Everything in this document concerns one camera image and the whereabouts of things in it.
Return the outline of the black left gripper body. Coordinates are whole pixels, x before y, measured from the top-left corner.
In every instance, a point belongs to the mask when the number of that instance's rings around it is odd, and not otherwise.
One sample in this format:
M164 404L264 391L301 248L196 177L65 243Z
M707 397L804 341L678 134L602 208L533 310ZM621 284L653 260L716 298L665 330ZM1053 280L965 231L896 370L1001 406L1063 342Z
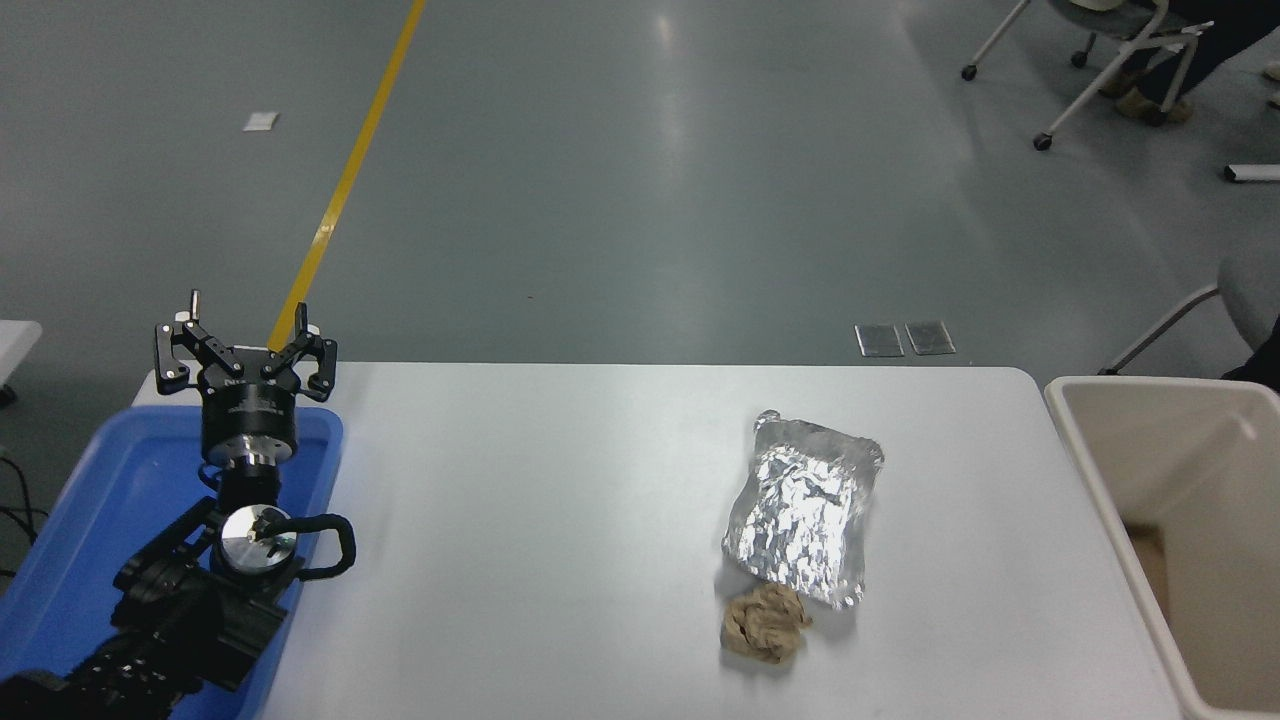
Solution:
M284 462L297 450L300 378L292 370L264 379L201 372L201 455L207 462Z

